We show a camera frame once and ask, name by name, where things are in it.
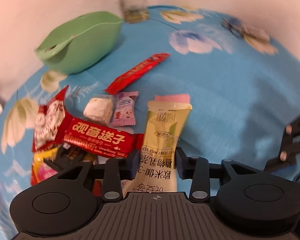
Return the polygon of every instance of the metal screw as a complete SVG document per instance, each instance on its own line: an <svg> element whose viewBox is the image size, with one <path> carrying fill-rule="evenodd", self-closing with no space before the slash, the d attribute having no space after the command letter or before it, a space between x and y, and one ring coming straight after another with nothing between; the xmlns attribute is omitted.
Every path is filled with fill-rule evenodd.
<svg viewBox="0 0 300 240"><path fill-rule="evenodd" d="M286 151L282 151L280 153L280 160L283 161L283 162L285 162L287 160L287 158L288 158L287 152Z"/></svg>
<svg viewBox="0 0 300 240"><path fill-rule="evenodd" d="M116 199L118 197L120 197L120 194L116 191L109 191L105 193L105 198L107 199Z"/></svg>
<svg viewBox="0 0 300 240"><path fill-rule="evenodd" d="M192 193L192 196L194 198L206 198L208 196L208 194L204 191L195 191Z"/></svg>
<svg viewBox="0 0 300 240"><path fill-rule="evenodd" d="M287 133L287 134L291 134L291 133L292 133L292 126L291 126L290 124L288 124L288 125L286 126L286 133Z"/></svg>

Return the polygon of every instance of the snack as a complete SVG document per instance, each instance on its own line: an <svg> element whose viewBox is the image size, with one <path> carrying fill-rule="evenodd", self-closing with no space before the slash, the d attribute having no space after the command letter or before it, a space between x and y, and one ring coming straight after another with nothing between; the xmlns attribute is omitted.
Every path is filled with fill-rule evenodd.
<svg viewBox="0 0 300 240"><path fill-rule="evenodd" d="M254 27L252 25L248 25L246 23L241 24L241 28L245 35L250 36L252 38L258 39L260 41L269 43L270 42L270 35L266 33L265 30Z"/></svg>
<svg viewBox="0 0 300 240"><path fill-rule="evenodd" d="M150 101L140 165L136 177L124 187L129 191L173 192L177 190L174 155L191 104Z"/></svg>
<svg viewBox="0 0 300 240"><path fill-rule="evenodd" d="M98 164L98 157L92 153L77 146L71 146L67 142L62 143L54 160L45 159L44 162L55 169L56 171L63 171L80 162L92 162Z"/></svg>
<svg viewBox="0 0 300 240"><path fill-rule="evenodd" d="M154 96L154 101L189 104L190 103L190 95L188 95L188 94L177 94L177 95L166 95L166 96Z"/></svg>
<svg viewBox="0 0 300 240"><path fill-rule="evenodd" d="M54 169L50 168L47 164L43 162L43 159L53 160L56 157L57 152L58 152L58 147L55 147L48 151L34 154L33 162L32 162L32 177L31 177L32 186L57 174L57 172Z"/></svg>
<svg viewBox="0 0 300 240"><path fill-rule="evenodd" d="M95 179L94 180L94 185L92 188L92 194L95 195L96 197L101 197L102 195L102 183Z"/></svg>
<svg viewBox="0 0 300 240"><path fill-rule="evenodd" d="M92 122L105 126L109 126L112 113L112 99L98 97L91 98L83 111L83 115L88 117Z"/></svg>
<svg viewBox="0 0 300 240"><path fill-rule="evenodd" d="M143 134L130 134L72 117L64 141L103 157L127 157L143 139Z"/></svg>
<svg viewBox="0 0 300 240"><path fill-rule="evenodd" d="M112 121L113 127L136 124L134 104L138 95L138 91L122 92L117 95L117 106Z"/></svg>
<svg viewBox="0 0 300 240"><path fill-rule="evenodd" d="M123 73L117 77L105 91L111 95L117 94L119 91L132 84L140 77L142 77L149 70L157 66L160 62L164 61L167 57L170 57L168 53L154 54L145 61L139 63L126 73Z"/></svg>
<svg viewBox="0 0 300 240"><path fill-rule="evenodd" d="M32 152L51 149L62 142L63 133L69 125L67 120L71 120L71 115L64 106L67 88L68 86L61 90L47 105L39 107L34 125Z"/></svg>

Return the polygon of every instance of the glass vase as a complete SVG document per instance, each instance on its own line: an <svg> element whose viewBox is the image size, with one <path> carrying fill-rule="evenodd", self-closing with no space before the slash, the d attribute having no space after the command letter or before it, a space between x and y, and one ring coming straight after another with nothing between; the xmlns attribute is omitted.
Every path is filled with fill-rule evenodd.
<svg viewBox="0 0 300 240"><path fill-rule="evenodd" d="M120 7L127 23L138 23L149 19L147 0L120 0Z"/></svg>

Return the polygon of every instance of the red snack stick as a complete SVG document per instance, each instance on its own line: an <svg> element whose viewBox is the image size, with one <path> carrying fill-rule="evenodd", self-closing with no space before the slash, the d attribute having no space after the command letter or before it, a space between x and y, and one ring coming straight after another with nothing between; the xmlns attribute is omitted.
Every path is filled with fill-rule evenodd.
<svg viewBox="0 0 300 240"><path fill-rule="evenodd" d="M105 91L111 95L117 94L119 91L127 87L128 85L135 82L137 79L142 77L149 70L157 66L159 63L164 61L167 57L170 57L168 53L154 54L147 58L145 61L140 62L138 65L128 70L117 77L106 89Z"/></svg>
<svg viewBox="0 0 300 240"><path fill-rule="evenodd" d="M143 134L130 134L113 128L72 117L63 141L103 157L127 157L137 146Z"/></svg>

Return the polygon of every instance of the green bowl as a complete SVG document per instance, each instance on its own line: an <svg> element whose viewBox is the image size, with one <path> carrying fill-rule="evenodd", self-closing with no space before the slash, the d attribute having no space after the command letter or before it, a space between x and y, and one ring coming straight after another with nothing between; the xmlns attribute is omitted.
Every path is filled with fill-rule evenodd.
<svg viewBox="0 0 300 240"><path fill-rule="evenodd" d="M81 15L51 31L35 53L51 70L81 72L111 50L121 23L120 17L105 11Z"/></svg>

